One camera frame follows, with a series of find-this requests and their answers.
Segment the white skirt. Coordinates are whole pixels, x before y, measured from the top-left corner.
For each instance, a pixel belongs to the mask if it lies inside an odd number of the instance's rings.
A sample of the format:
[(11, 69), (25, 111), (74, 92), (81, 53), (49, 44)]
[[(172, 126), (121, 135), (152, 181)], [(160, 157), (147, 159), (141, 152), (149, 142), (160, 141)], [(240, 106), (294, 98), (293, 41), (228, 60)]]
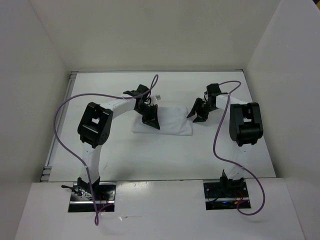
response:
[(142, 123), (142, 117), (137, 115), (131, 131), (134, 134), (156, 134), (172, 136), (192, 136), (193, 124), (187, 118), (190, 108), (185, 106), (158, 107), (157, 115), (160, 129)]

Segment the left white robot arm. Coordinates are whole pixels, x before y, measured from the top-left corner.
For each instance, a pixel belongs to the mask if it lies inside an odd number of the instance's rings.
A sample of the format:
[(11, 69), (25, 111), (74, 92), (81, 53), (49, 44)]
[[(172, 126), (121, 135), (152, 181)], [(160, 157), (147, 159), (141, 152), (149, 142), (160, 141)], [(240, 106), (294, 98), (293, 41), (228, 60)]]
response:
[(123, 92), (119, 99), (104, 104), (90, 102), (83, 113), (77, 132), (82, 142), (84, 168), (77, 179), (77, 186), (88, 200), (94, 200), (100, 193), (99, 162), (102, 145), (110, 136), (112, 121), (129, 111), (136, 111), (142, 123), (160, 130), (158, 105), (151, 104), (150, 89), (140, 84), (136, 90)]

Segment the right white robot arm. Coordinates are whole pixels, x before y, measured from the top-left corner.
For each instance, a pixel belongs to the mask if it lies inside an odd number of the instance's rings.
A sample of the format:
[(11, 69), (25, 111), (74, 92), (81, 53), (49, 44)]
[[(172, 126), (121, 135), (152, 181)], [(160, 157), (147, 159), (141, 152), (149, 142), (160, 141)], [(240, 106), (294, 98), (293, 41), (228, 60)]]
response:
[[(229, 197), (237, 190), (234, 181), (239, 181), (248, 173), (257, 182), (257, 176), (246, 167), (245, 155), (263, 137), (263, 121), (260, 105), (257, 102), (242, 101), (231, 96), (241, 86), (238, 80), (229, 80), (223, 83), (211, 83), (207, 85), (203, 98), (196, 98), (187, 118), (195, 116), (194, 123), (203, 123), (208, 120), (209, 114), (222, 109), (222, 117), (218, 124), (213, 139), (213, 155), (220, 161), (233, 166), (233, 171), (223, 171), (225, 181), (219, 184), (220, 193)], [(236, 153), (232, 159), (219, 156), (217, 143), (220, 130), (225, 118), (228, 117), (228, 133), (230, 139), (236, 145)]]

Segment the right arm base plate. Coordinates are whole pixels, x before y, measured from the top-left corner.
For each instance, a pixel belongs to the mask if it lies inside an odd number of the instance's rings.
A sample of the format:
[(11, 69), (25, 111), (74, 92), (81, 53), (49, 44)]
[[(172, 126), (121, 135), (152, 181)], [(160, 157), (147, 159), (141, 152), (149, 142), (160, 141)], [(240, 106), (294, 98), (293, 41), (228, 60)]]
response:
[(236, 190), (228, 189), (223, 191), (219, 181), (205, 181), (203, 183), (205, 208), (213, 210), (234, 210), (240, 203), (239, 209), (250, 209), (251, 203), (247, 185), (244, 182)]

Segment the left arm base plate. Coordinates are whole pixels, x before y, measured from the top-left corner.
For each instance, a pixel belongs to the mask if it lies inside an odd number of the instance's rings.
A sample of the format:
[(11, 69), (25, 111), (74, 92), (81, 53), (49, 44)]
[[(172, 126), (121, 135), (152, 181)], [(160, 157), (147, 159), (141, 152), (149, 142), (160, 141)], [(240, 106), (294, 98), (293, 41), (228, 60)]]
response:
[[(80, 190), (76, 183), (73, 184), (70, 194), (69, 213), (93, 213), (95, 212), (92, 196), (86, 191)], [(97, 210), (100, 213), (115, 211), (116, 183), (102, 182), (98, 193), (94, 195)]]

